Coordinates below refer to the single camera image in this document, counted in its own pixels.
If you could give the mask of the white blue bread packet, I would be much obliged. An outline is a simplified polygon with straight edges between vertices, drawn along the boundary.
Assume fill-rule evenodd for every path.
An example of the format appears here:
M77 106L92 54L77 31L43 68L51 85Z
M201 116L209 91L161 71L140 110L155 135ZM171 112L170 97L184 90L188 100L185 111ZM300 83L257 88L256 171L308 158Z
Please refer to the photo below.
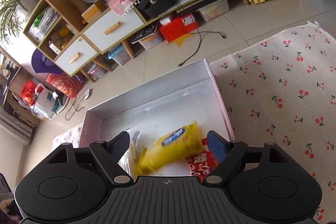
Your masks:
M119 160L118 164L126 171L135 181L142 171L138 166L138 159L142 153L142 147L138 144L141 130L129 131L130 143L129 148Z

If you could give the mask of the red snack packet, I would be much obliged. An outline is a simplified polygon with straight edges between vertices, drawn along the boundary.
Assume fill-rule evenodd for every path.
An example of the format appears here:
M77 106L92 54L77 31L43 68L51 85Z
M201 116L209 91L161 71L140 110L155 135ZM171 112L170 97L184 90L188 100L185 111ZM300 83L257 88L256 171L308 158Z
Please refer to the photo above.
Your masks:
M204 180L218 165L218 161L207 146L207 138L202 139L202 145L201 153L185 158L190 169L190 176L197 177L199 181Z

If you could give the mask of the yellow snack packet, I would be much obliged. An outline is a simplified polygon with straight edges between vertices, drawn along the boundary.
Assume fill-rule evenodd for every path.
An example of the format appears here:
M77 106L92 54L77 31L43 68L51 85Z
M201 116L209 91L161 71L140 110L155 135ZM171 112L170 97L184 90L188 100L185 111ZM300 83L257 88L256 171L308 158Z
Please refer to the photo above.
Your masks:
M165 165L202 152L201 136L196 122L163 135L142 150L135 170L139 175L148 175Z

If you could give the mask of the pink cardboard box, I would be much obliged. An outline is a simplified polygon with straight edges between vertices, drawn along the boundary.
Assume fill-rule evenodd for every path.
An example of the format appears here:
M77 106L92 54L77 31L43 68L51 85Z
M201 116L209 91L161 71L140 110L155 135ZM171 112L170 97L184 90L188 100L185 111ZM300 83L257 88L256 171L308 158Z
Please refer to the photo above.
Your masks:
M234 138L221 93L206 59L195 61L130 89L86 111L79 146L109 141L122 131L139 132L138 145L196 122L205 138L211 130Z

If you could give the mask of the cherry print floor cloth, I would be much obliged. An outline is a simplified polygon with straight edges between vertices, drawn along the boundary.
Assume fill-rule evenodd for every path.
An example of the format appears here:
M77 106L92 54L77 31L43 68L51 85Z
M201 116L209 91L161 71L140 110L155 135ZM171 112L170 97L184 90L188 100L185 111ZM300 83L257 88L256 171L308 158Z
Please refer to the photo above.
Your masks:
M335 221L335 38L317 22L210 64L235 140L277 143L322 189L318 223ZM83 123L53 147L80 147Z

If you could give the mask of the red lantern gift bag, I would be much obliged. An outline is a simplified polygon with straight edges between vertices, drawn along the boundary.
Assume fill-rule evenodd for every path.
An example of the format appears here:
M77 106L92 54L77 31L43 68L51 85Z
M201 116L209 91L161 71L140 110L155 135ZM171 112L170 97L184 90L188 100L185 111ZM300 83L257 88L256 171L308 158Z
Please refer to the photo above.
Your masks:
M67 74L48 74L48 76L46 77L46 82L51 84L58 91L62 92L69 98L75 98L84 85L84 83L81 83L77 79L69 77Z

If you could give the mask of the purple hat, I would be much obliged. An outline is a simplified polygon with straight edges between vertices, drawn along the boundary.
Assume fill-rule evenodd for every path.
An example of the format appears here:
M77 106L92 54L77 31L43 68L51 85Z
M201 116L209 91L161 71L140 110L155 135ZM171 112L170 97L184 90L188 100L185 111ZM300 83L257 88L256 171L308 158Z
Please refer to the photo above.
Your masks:
M33 71L38 73L47 73L52 75L61 75L63 71L55 65L47 56L40 50L36 49L31 57L31 66Z

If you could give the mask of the red cardboard box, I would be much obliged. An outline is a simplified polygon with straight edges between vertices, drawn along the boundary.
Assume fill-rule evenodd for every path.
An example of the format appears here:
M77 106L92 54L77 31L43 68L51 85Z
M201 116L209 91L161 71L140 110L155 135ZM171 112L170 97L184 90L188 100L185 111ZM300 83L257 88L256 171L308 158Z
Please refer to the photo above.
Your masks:
M181 36L191 33L199 27L199 24L192 13L185 16L174 16L167 24L159 23L159 32L167 40L173 42Z

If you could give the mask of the clear plastic storage bin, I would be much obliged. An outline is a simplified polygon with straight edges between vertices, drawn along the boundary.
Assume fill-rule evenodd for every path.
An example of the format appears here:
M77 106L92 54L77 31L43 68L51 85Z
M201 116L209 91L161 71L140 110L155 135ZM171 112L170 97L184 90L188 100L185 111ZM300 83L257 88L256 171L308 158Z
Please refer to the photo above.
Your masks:
M230 10L228 0L217 0L200 9L197 9L198 14L205 22L209 22L218 16L221 16Z

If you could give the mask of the black storage box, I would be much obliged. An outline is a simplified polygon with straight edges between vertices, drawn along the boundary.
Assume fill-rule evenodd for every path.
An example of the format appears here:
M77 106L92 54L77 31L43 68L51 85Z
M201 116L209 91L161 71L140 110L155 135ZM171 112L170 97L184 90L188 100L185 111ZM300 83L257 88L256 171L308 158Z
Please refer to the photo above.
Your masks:
M176 0L140 0L137 8L150 19L163 14L177 3Z

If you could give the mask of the potted green plant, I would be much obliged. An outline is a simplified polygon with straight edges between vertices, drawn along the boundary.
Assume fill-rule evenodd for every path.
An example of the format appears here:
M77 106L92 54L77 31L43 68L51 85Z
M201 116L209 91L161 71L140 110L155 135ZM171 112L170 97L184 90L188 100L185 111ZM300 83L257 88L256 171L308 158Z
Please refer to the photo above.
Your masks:
M19 36L24 20L17 15L21 9L24 16L31 13L39 0L1 0L1 43L10 44L11 38Z

